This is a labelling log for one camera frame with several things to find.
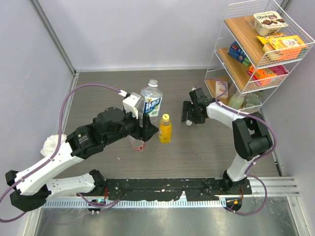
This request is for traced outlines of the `clear Pocari water bottle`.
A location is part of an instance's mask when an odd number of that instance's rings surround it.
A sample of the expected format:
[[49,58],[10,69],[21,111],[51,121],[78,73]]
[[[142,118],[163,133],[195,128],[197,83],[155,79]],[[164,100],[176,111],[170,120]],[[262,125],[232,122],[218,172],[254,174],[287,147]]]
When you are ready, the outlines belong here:
[[163,98],[163,92],[158,88],[158,81],[150,79],[148,86],[141,89],[144,98],[144,113],[150,117],[158,117]]

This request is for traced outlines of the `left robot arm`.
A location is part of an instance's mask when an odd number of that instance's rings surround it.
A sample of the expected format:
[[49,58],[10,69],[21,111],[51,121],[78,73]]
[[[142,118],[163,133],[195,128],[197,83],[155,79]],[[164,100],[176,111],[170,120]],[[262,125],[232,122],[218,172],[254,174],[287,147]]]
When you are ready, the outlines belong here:
[[133,117],[132,112],[116,107],[107,108],[91,124],[80,126],[68,135],[56,155],[50,154],[22,172],[7,172],[6,182],[14,189],[10,194],[11,204],[27,212],[55,197],[77,193],[99,196],[106,185],[100,171],[91,170],[84,175],[63,179],[55,177],[120,139],[132,136],[146,142],[157,132],[158,128],[151,123],[147,114],[140,121]]

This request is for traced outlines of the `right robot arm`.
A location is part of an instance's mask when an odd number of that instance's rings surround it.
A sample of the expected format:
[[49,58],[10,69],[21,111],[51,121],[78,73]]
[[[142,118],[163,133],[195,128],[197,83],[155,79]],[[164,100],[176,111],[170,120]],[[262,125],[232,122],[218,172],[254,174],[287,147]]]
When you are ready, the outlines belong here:
[[204,124],[210,118],[233,132],[236,156],[223,173],[222,188],[227,194],[234,194],[241,188],[255,160],[273,147],[268,126],[260,113],[240,113],[215,98],[208,98],[201,88],[193,89],[189,96],[191,101],[183,102],[182,122]]

